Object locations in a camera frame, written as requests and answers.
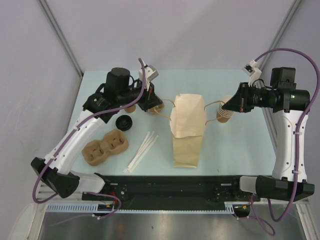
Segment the single brown pulp carrier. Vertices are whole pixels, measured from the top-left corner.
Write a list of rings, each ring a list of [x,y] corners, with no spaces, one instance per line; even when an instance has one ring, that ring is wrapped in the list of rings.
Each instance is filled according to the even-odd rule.
[[[159,114],[159,113],[161,113],[161,111],[163,110],[164,107],[165,107],[165,105],[162,103],[162,104],[156,105],[156,106],[148,109],[147,112],[151,115]]]

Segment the brown paper coffee cup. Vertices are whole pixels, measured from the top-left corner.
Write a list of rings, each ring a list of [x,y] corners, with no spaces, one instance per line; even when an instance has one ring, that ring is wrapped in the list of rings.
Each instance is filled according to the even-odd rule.
[[[124,109],[124,111],[125,111],[126,113],[129,113],[129,114],[133,113],[135,110],[136,110],[136,105],[135,105],[135,104],[134,104],[134,105],[131,105],[131,106],[129,106],[129,107],[126,107],[126,108]]]

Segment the kraft paper takeout bag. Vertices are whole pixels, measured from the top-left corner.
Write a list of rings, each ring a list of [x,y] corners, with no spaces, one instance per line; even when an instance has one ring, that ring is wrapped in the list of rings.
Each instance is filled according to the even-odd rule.
[[[200,94],[179,94],[172,103],[170,116],[158,113],[169,119],[172,135],[173,163],[176,168],[197,168],[202,143],[209,122],[206,107],[220,103],[220,100],[205,104]]]

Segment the brown pulp cup carrier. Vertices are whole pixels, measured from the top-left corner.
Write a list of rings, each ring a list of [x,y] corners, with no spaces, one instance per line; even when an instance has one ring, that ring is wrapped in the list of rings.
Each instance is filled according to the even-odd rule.
[[[93,140],[86,144],[81,153],[90,166],[104,163],[108,157],[125,152],[129,141],[123,131],[115,128],[106,133],[101,140]]]

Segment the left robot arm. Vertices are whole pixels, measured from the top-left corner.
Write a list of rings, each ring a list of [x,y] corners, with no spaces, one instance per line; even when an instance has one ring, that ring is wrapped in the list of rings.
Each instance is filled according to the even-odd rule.
[[[105,82],[87,98],[75,124],[58,145],[44,158],[35,157],[31,161],[38,176],[33,188],[43,182],[63,199],[76,191],[93,192],[98,199],[107,199],[111,188],[102,177],[74,172],[72,166],[89,139],[120,110],[137,104],[148,112],[163,104],[152,83],[158,75],[151,65],[142,66],[138,79],[133,79],[126,68],[112,68]]]

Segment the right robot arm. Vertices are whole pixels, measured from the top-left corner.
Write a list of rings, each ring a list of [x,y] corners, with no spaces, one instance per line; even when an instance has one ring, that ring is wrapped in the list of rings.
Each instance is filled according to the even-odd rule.
[[[244,71],[249,82],[241,82],[235,95],[223,109],[248,113],[255,107],[272,109],[276,136],[276,160],[272,176],[241,176],[239,183],[230,188],[231,196],[242,201],[249,193],[260,198],[289,201],[302,200],[314,194],[314,184],[307,182],[304,166],[304,133],[308,120],[299,119],[310,103],[307,90],[297,89],[295,68],[277,67],[271,72],[270,87],[257,88],[254,83],[260,79],[261,70],[246,65]]]

